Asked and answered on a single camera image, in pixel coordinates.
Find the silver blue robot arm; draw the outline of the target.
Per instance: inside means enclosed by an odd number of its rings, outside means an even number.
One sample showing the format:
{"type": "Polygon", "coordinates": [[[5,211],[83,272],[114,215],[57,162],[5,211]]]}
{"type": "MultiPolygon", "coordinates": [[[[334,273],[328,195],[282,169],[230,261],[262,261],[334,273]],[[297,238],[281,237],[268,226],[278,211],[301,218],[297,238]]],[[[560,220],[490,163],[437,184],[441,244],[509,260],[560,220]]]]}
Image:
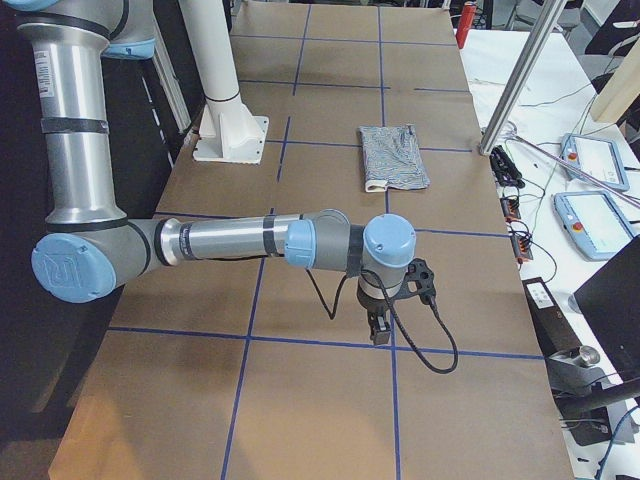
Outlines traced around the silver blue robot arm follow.
{"type": "Polygon", "coordinates": [[[163,265],[282,257],[356,278],[371,341],[389,341],[399,323],[393,304],[409,296],[414,265],[416,233],[405,218],[383,214],[361,226],[333,209],[196,222],[129,218],[114,194],[101,62],[154,55],[152,3],[15,1],[12,9],[33,49],[53,187],[47,233],[31,254],[45,290],[85,303],[163,265]]]}

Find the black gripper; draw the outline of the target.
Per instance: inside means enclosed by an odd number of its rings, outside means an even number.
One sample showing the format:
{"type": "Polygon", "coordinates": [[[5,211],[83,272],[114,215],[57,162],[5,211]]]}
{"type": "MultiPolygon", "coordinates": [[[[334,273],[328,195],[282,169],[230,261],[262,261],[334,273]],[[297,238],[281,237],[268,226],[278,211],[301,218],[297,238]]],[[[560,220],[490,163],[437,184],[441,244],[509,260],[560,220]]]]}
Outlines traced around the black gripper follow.
{"type": "Polygon", "coordinates": [[[370,340],[374,346],[387,345],[390,342],[389,303],[385,299],[369,296],[361,287],[357,288],[357,300],[366,310],[370,328],[370,340]]]}

